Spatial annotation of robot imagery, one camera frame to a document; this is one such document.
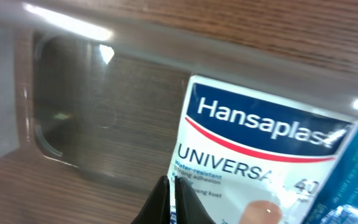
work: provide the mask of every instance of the red stripe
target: red stripe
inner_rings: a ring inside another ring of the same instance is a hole
[[[237,146],[237,145],[235,145],[233,143],[230,143],[228,141],[220,139],[220,138],[218,138],[218,137],[206,132],[201,127],[199,127],[197,124],[195,124],[194,122],[190,121],[190,119],[186,118],[186,120],[197,131],[199,131],[202,135],[204,135],[205,137],[209,138],[210,140],[220,144],[221,146],[224,146],[224,147],[226,147],[228,149],[231,149],[233,151],[240,152],[242,154],[252,156],[252,157],[256,157],[256,158],[259,158],[259,159],[266,159],[266,160],[278,161],[278,162],[322,162],[322,161],[330,161],[331,159],[334,159],[333,157],[321,158],[321,159],[294,158],[294,157],[276,156],[276,155],[271,155],[271,154],[267,154],[267,153],[263,153],[263,152],[253,151],[251,149],[247,149],[247,148],[244,148],[244,147],[241,147],[241,146]]]

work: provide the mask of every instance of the number 40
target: number 40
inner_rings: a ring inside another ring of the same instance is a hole
[[[314,194],[317,192],[319,186],[319,182],[313,181],[310,182],[306,179],[302,179],[298,183],[294,185],[294,187],[298,188],[300,193],[302,193],[304,190],[306,190],[309,194]]]

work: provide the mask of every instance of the white packaging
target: white packaging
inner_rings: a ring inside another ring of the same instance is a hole
[[[355,121],[191,77],[168,171],[173,217],[177,175],[190,181],[216,223],[301,223],[344,152]]]

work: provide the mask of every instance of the black object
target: black object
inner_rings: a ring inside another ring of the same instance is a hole
[[[189,181],[175,177],[177,224],[215,224],[198,199]],[[166,175],[161,176],[142,210],[131,224],[169,224],[170,188]]]
[[[161,176],[142,210],[131,224],[169,224],[170,223],[169,180]]]
[[[178,224],[215,224],[184,177],[175,177],[175,200]]]

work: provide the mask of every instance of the wooden surface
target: wooden surface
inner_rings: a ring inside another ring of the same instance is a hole
[[[256,47],[358,78],[358,1],[65,1]],[[74,43],[64,39],[54,42],[55,46],[66,46],[67,55],[58,54],[56,47],[48,48],[46,62],[53,65],[43,65],[44,73],[55,76],[55,84],[61,85],[56,82],[58,76],[73,72],[65,70],[64,65],[77,65],[83,68],[77,68],[83,75],[83,82],[78,83],[91,85],[82,95],[78,91],[84,89],[72,85],[71,97],[60,101],[57,98],[67,96],[67,92],[45,96],[48,91],[44,91],[39,95],[52,100],[52,104],[38,105],[47,108],[44,111],[68,111],[73,116],[64,129],[46,138],[63,152],[64,161],[84,167],[79,170],[42,156],[33,129],[27,136],[26,110],[30,111],[30,127],[45,121],[31,103],[37,94],[33,91],[30,37],[28,31],[17,31],[15,72],[21,148],[0,159],[0,223],[130,223],[158,176],[167,170],[189,74],[119,54],[115,67],[106,73],[97,60],[85,64],[86,53],[78,46],[86,44],[72,46]],[[86,68],[96,72],[87,72]],[[88,80],[87,74],[95,78]],[[110,77],[107,82],[103,80],[106,74]],[[71,76],[63,77],[72,81]],[[169,88],[163,89],[161,86],[167,83]],[[26,102],[22,90],[28,91],[30,101]],[[122,95],[128,98],[112,100]],[[163,108],[155,107],[159,103]],[[102,113],[106,111],[107,119]],[[63,138],[66,145],[58,138],[59,133],[67,137]],[[91,137],[96,141],[87,139],[91,138],[89,134],[94,134]],[[131,167],[130,162],[139,166]]]

